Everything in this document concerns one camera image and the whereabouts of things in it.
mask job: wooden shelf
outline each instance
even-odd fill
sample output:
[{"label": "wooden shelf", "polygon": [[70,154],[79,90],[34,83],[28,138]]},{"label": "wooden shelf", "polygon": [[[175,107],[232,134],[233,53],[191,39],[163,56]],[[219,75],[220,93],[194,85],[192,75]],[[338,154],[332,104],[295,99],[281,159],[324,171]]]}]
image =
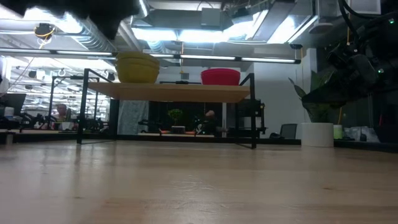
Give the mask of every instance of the wooden shelf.
[{"label": "wooden shelf", "polygon": [[248,86],[93,82],[88,88],[117,100],[237,103],[250,94]]}]

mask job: ceiling light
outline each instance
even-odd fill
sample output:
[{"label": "ceiling light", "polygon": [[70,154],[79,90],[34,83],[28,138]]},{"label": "ceiling light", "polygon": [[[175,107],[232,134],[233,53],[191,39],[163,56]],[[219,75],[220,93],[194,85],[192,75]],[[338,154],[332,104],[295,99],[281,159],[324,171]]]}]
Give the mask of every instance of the ceiling light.
[{"label": "ceiling light", "polygon": [[268,14],[268,10],[263,10],[261,12],[257,12],[253,15],[253,21],[255,21],[253,23],[253,26],[251,27],[251,29],[249,30],[249,32],[246,34],[246,40],[248,39],[252,39],[254,34],[256,34],[257,30],[260,28],[262,22],[264,21],[264,19],[266,18]]},{"label": "ceiling light", "polygon": [[0,52],[7,53],[27,53],[27,54],[51,54],[49,50],[38,50],[38,49],[9,49],[0,48]]},{"label": "ceiling light", "polygon": [[235,60],[235,57],[211,56],[211,55],[181,55],[181,58],[188,58],[188,59],[209,59],[209,60]]},{"label": "ceiling light", "polygon": [[296,63],[297,60],[294,59],[280,59],[280,58],[250,58],[243,57],[243,62],[270,62],[270,63]]},{"label": "ceiling light", "polygon": [[294,35],[294,33],[295,33],[294,20],[291,16],[288,16],[275,30],[274,34],[267,41],[267,43],[284,44],[291,38],[292,35]]},{"label": "ceiling light", "polygon": [[155,58],[174,58],[174,55],[169,54],[149,54]]},{"label": "ceiling light", "polygon": [[134,35],[139,40],[158,41],[158,40],[177,40],[174,30],[171,29],[140,29],[132,28]]},{"label": "ceiling light", "polygon": [[112,56],[111,52],[84,52],[84,51],[71,51],[71,50],[58,50],[58,54],[67,55],[89,55],[89,56]]},{"label": "ceiling light", "polygon": [[287,42],[292,43],[295,39],[297,39],[300,35],[304,33],[316,20],[318,16],[314,16],[308,23],[306,23],[296,34],[293,35]]},{"label": "ceiling light", "polygon": [[220,43],[228,40],[222,31],[183,30],[179,40],[190,43]]}]

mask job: person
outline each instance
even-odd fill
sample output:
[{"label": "person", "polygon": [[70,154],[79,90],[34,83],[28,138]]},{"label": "person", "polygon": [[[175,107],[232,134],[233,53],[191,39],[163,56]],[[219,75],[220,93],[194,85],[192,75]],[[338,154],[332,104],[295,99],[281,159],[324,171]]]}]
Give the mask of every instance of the person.
[{"label": "person", "polygon": [[217,126],[216,114],[212,110],[207,111],[205,122],[202,125],[202,130],[205,134],[213,134],[216,137],[220,137],[221,133],[227,132],[225,128]]},{"label": "person", "polygon": [[58,114],[55,114],[53,117],[57,119],[58,122],[66,121],[67,119],[67,106],[63,103],[57,105]]}]

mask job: red bowl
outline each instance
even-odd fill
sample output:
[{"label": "red bowl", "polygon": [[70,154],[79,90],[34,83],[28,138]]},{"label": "red bowl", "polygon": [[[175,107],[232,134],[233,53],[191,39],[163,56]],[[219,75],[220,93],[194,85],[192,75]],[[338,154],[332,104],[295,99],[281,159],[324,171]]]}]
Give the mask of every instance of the red bowl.
[{"label": "red bowl", "polygon": [[239,85],[241,73],[228,68],[213,68],[201,73],[204,85]]}]

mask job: white planter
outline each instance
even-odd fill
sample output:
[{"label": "white planter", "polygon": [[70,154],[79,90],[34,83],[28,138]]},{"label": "white planter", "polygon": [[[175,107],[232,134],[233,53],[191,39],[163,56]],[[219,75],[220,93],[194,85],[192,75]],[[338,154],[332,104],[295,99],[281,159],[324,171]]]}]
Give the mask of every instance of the white planter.
[{"label": "white planter", "polygon": [[333,123],[302,123],[302,146],[333,147]]}]

